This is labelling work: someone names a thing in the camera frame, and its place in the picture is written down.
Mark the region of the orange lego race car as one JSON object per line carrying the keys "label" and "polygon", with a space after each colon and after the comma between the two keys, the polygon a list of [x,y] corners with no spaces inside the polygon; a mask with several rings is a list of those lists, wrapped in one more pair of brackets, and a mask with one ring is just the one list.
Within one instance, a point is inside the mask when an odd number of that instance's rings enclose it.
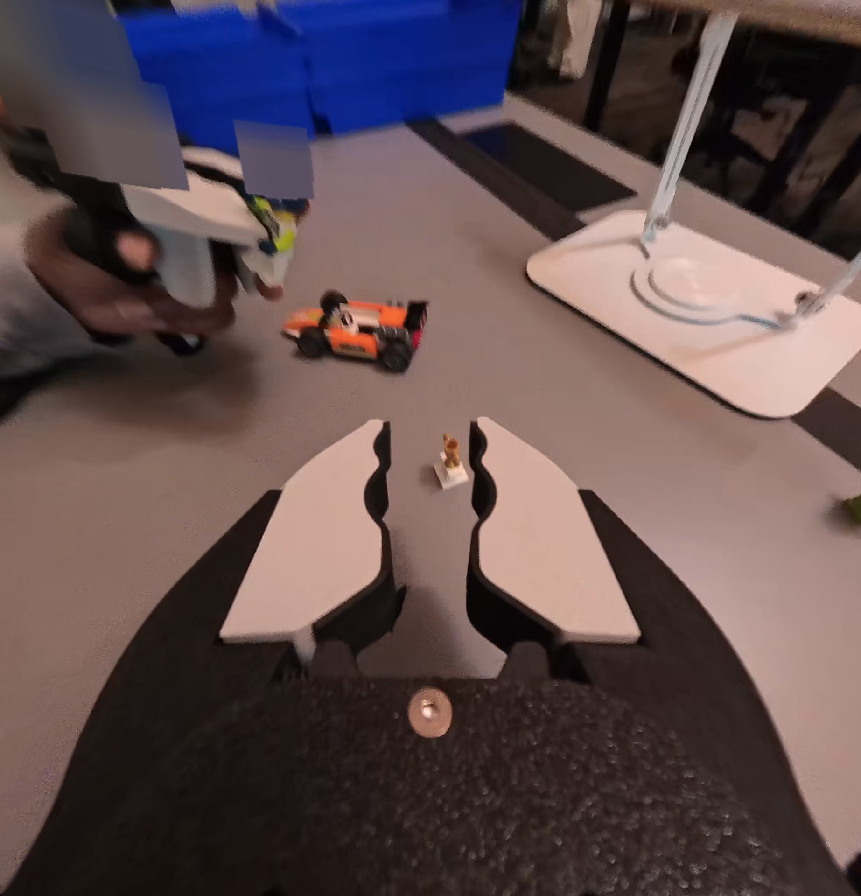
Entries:
{"label": "orange lego race car", "polygon": [[295,311],[280,334],[309,360],[329,355],[357,358],[398,375],[413,363],[427,315],[425,300],[368,302],[329,289],[317,306]]}

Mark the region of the small tan lego piece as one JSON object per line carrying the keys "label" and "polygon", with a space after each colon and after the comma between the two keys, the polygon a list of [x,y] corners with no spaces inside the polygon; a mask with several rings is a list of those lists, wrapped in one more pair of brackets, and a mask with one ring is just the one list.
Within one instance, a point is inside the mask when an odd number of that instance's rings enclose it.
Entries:
{"label": "small tan lego piece", "polygon": [[442,450],[433,470],[439,487],[447,491],[469,483],[469,473],[462,464],[459,440],[451,434],[443,434]]}

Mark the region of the person's left forearm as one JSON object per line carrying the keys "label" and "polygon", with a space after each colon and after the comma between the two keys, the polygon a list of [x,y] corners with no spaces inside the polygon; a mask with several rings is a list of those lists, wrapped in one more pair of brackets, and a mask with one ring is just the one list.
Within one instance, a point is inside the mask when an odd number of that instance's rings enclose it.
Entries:
{"label": "person's left forearm", "polygon": [[76,325],[30,268],[29,234],[0,222],[0,382],[40,373],[77,347]]}

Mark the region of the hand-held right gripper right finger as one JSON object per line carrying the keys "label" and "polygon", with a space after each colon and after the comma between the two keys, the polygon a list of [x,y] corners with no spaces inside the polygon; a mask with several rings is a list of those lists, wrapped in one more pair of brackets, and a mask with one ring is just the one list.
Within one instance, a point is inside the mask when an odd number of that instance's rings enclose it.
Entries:
{"label": "hand-held right gripper right finger", "polygon": [[537,643],[635,645],[630,609],[580,488],[491,418],[471,422],[471,532],[466,609],[503,652]]}

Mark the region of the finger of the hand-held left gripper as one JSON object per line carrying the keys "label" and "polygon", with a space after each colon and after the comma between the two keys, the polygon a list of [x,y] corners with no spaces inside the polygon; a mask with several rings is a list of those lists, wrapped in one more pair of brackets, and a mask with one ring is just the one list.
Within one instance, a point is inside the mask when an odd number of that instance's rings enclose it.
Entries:
{"label": "finger of the hand-held left gripper", "polygon": [[180,149],[189,172],[226,185],[244,185],[243,167],[238,157],[196,145],[183,145]]}
{"label": "finger of the hand-held left gripper", "polygon": [[268,239],[265,226],[238,192],[210,180],[190,180],[188,190],[123,185],[132,216],[149,230],[167,230],[231,245]]}

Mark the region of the person's left hand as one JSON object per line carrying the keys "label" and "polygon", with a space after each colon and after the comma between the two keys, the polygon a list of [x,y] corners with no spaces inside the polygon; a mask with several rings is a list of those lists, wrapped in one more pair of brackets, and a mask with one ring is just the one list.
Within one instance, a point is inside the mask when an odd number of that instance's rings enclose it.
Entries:
{"label": "person's left hand", "polygon": [[212,338],[235,322],[239,293],[229,249],[212,247],[214,297],[206,308],[185,306],[157,285],[129,284],[87,263],[66,244],[68,208],[53,211],[28,231],[25,258],[36,281],[96,335],[193,335]]}

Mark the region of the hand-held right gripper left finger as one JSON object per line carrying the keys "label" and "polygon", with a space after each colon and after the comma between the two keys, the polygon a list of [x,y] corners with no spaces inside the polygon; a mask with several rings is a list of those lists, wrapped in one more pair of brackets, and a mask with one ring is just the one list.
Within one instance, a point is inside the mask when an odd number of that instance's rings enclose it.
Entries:
{"label": "hand-held right gripper left finger", "polygon": [[221,627],[224,644],[291,644],[312,658],[338,641],[359,654],[402,612],[394,582],[389,422],[369,420],[282,487]]}

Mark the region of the white booklet stand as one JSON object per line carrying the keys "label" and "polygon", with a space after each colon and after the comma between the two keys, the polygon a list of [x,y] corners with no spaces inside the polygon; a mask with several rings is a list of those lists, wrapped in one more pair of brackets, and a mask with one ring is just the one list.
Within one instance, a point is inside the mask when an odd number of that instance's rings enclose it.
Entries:
{"label": "white booklet stand", "polygon": [[682,168],[741,18],[861,46],[861,2],[690,2],[710,13],[647,213],[615,212],[532,255],[550,296],[751,416],[805,409],[861,351],[845,296],[861,251],[817,287],[671,218]]}

